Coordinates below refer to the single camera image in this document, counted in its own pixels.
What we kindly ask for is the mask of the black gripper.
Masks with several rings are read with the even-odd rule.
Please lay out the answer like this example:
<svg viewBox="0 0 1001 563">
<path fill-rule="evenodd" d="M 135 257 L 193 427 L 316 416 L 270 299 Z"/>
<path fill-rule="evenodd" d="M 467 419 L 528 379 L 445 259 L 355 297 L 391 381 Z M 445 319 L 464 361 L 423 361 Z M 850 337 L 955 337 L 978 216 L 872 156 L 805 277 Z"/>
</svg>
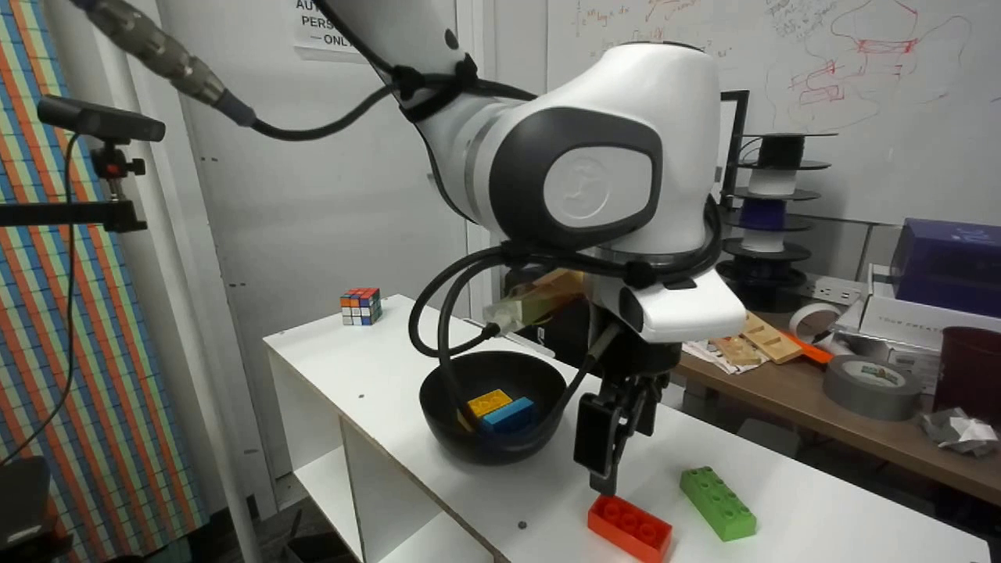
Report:
<svg viewBox="0 0 1001 563">
<path fill-rule="evenodd" d="M 587 468 L 598 495 L 616 491 L 620 427 L 625 434 L 650 434 L 669 371 L 680 367 L 677 345 L 649 345 L 613 314 L 573 304 L 546 323 L 540 345 L 573 367 L 575 376 L 557 393 L 566 410 L 585 376 L 601 379 L 601 393 L 585 393 L 575 416 L 573 461 Z"/>
</svg>

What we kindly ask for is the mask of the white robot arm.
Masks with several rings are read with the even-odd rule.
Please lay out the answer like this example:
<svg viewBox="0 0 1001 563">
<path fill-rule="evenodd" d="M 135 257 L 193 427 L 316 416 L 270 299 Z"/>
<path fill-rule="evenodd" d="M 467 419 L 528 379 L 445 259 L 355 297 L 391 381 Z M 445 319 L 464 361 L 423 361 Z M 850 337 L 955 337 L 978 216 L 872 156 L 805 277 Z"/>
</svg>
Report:
<svg viewBox="0 0 1001 563">
<path fill-rule="evenodd" d="M 613 491 L 680 346 L 724 337 L 745 317 L 716 272 L 716 64 L 691 44 L 631 42 L 566 85 L 526 95 L 481 82 L 428 0 L 316 5 L 394 89 L 447 206 L 498 235 L 435 280 L 440 295 L 495 264 L 593 280 L 587 367 L 601 389 L 580 400 L 575 464 Z"/>
</svg>

